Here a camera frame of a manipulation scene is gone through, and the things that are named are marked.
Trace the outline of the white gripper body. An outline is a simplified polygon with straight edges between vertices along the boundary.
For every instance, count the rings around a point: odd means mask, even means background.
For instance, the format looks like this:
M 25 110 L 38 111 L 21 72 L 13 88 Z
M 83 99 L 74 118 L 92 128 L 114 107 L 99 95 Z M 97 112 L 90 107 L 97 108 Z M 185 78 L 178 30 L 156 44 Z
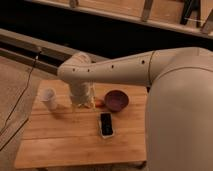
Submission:
M 85 106 L 94 108 L 94 86 L 92 83 L 73 83 L 69 86 L 70 100 L 73 108 Z

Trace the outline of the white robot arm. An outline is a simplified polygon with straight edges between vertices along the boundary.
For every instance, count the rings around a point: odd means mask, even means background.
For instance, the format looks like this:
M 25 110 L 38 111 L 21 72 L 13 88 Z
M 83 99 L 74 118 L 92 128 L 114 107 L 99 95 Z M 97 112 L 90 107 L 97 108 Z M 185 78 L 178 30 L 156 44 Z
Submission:
M 145 86 L 148 171 L 213 171 L 213 51 L 154 50 L 92 63 L 76 53 L 57 70 L 76 103 L 92 82 Z

